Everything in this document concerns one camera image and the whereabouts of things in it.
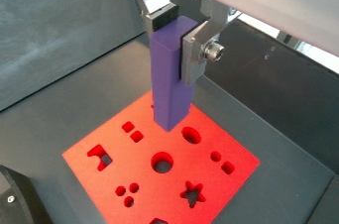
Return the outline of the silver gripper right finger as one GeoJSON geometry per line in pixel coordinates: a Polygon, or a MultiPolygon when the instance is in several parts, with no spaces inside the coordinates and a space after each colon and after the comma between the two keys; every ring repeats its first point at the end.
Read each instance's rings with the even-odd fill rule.
{"type": "Polygon", "coordinates": [[[219,44],[220,33],[242,11],[216,0],[201,0],[201,13],[208,17],[181,39],[181,81],[192,85],[204,74],[207,62],[216,62],[224,54],[219,44]]]}

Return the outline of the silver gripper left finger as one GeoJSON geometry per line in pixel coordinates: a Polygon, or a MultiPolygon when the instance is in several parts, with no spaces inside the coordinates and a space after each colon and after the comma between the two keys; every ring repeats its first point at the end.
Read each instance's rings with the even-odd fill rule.
{"type": "Polygon", "coordinates": [[[171,0],[137,0],[137,4],[148,35],[179,17],[179,7],[171,0]]]}

